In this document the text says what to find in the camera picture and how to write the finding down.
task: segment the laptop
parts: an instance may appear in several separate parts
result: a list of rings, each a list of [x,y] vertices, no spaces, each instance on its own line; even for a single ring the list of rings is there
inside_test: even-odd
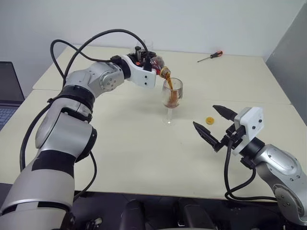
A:
[[[0,130],[15,113],[24,95],[10,61],[0,61]]]

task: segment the black cable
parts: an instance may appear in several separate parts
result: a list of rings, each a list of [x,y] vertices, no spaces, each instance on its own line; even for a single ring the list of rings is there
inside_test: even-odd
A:
[[[54,65],[56,66],[56,68],[58,69],[58,71],[59,71],[61,77],[64,78],[64,73],[62,72],[62,70],[61,70],[61,68],[60,68],[60,66],[59,66],[59,64],[58,64],[58,62],[57,62],[57,60],[56,60],[56,58],[55,58],[55,56],[54,56],[54,45],[55,45],[56,43],[64,43],[64,44],[70,46],[71,48],[73,48],[74,50],[78,50],[78,48],[75,47],[75,46],[73,46],[73,45],[70,44],[69,42],[64,41],[64,40],[61,40],[61,39],[56,39],[56,40],[54,40],[54,41],[50,44],[50,54],[51,54],[52,61],[53,61]],[[82,53],[82,52],[80,52],[80,54],[81,54],[83,57],[85,57],[86,59],[90,60],[90,61],[95,61],[95,62],[111,62],[111,60],[101,60],[101,59],[91,58],[91,57],[85,55],[85,54]]]
[[[73,197],[73,201],[76,201],[76,199],[78,199],[80,196],[82,196],[86,192],[86,190],[89,187],[91,187],[92,183],[94,182],[94,180],[96,178],[96,175],[97,175],[97,164],[96,164],[96,161],[95,161],[95,158],[94,158],[94,155],[93,155],[92,151],[90,152],[90,155],[91,155],[91,158],[92,158],[92,161],[93,161],[93,165],[94,165],[94,175],[93,175],[93,178],[90,181],[90,183],[81,192],[79,192],[78,194],[76,194]]]
[[[34,120],[31,122],[27,132],[25,133],[25,136],[24,136],[23,142],[21,144],[21,148],[20,148],[20,154],[19,154],[20,172],[25,168],[25,148],[27,146],[27,143],[28,143],[29,137],[32,133],[32,130],[35,127],[35,124],[41,118],[41,116],[50,108],[51,104],[52,103],[49,103],[45,108],[42,109],[42,111],[40,111],[38,113],[38,115],[36,115]]]
[[[226,159],[225,159],[225,165],[224,165],[224,181],[225,181],[225,186],[226,186],[226,190],[227,190],[225,197],[227,198],[228,196],[226,196],[226,195],[229,195],[230,197],[232,197],[235,200],[273,200],[273,201],[276,201],[275,197],[270,197],[270,196],[240,197],[240,196],[235,196],[235,195],[232,194],[232,191],[231,191],[230,186],[229,186],[229,181],[228,181],[228,167],[229,167],[230,156],[231,156],[231,148],[232,148],[233,143],[234,143],[233,140],[229,140],[229,143],[228,143],[228,146],[227,146],[227,154],[226,154]],[[241,184],[237,187],[243,188],[243,187],[247,186],[249,183],[251,183],[254,180],[255,176],[256,176],[256,173],[254,172],[252,177],[248,181],[244,182],[243,184]]]
[[[90,44],[92,41],[94,41],[95,39],[101,37],[101,36],[104,36],[104,35],[107,35],[107,34],[110,34],[110,33],[118,33],[118,32],[121,32],[121,33],[126,33],[126,34],[129,34],[131,35],[132,37],[134,37],[135,39],[137,39],[141,45],[144,47],[145,51],[146,51],[146,55],[149,56],[149,52],[148,52],[148,49],[145,45],[145,43],[134,33],[128,31],[128,30],[124,30],[124,29],[112,29],[112,30],[106,30],[106,31],[103,31],[101,33],[98,33],[96,34],[95,36],[93,36],[92,38],[90,38],[89,40],[87,40],[75,53],[74,55],[71,57],[67,67],[66,67],[66,70],[65,70],[65,73],[64,73],[64,82],[65,82],[65,79],[68,75],[68,72],[69,72],[69,69],[71,68],[71,65],[73,63],[73,61],[75,60],[76,56],[88,45]]]

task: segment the wine glass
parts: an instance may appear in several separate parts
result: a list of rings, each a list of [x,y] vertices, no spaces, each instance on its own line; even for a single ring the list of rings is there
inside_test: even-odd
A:
[[[167,115],[163,122],[167,125],[172,125],[173,109],[179,105],[180,99],[183,96],[182,81],[177,78],[169,78],[165,80],[162,87],[162,103],[167,107]]]

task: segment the laptop screen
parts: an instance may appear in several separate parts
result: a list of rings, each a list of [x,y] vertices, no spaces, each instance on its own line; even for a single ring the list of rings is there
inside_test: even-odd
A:
[[[13,64],[0,62],[0,103],[21,104],[23,101],[24,95]]]

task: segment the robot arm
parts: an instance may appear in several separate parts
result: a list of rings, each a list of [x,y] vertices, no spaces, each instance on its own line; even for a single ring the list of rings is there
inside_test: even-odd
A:
[[[213,107],[234,124],[219,142],[209,130],[194,122],[201,137],[216,152],[232,140],[233,154],[242,155],[241,163],[246,167],[256,167],[258,175],[273,191],[284,217],[295,224],[307,226],[307,177],[293,155],[271,144],[265,145],[255,137],[264,127],[262,108],[247,107],[237,114],[220,105]]]
[[[127,55],[111,60],[67,76],[36,133],[36,157],[18,176],[0,209],[0,229],[55,230],[73,225],[73,167],[89,155],[97,137],[90,125],[95,98],[125,79],[146,88],[155,85],[155,69],[146,71]]]

